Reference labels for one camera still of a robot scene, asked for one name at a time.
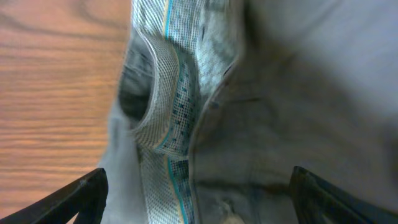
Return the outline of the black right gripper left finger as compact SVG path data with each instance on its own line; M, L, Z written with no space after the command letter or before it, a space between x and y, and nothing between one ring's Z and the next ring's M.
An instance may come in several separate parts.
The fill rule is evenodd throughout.
M106 198L106 171L97 168L32 205L1 219L1 224L100 224Z

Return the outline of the grey shorts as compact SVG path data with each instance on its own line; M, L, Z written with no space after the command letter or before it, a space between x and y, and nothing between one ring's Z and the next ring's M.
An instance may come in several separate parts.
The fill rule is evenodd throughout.
M397 214L397 1L132 2L103 223L299 223L295 166Z

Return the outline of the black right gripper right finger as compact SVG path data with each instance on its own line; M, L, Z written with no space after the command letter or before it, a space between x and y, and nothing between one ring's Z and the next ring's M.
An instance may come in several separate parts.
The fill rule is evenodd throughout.
M289 192L300 224L397 223L397 214L355 198L303 167L294 167Z

